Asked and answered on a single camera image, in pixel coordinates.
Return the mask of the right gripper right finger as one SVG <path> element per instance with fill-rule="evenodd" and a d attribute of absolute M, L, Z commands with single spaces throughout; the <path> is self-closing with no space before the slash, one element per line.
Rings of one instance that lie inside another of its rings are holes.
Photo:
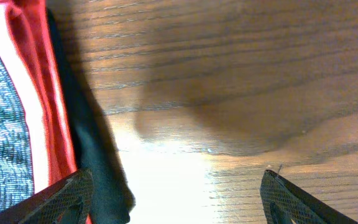
<path fill-rule="evenodd" d="M 260 196 L 268 224 L 358 224 L 272 170 L 264 172 Z"/>

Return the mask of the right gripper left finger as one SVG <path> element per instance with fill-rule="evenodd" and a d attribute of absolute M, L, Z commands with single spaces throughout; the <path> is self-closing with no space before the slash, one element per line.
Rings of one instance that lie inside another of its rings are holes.
<path fill-rule="evenodd" d="M 0 223 L 85 224 L 92 196 L 91 171 L 80 169 L 0 212 Z"/>

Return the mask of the black leggings with red waistband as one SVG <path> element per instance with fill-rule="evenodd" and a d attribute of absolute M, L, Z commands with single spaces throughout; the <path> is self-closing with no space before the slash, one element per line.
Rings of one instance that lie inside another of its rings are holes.
<path fill-rule="evenodd" d="M 86 223 L 128 223 L 114 146 L 65 57 L 44 1 L 0 1 L 0 212 L 80 169 L 93 176 Z"/>

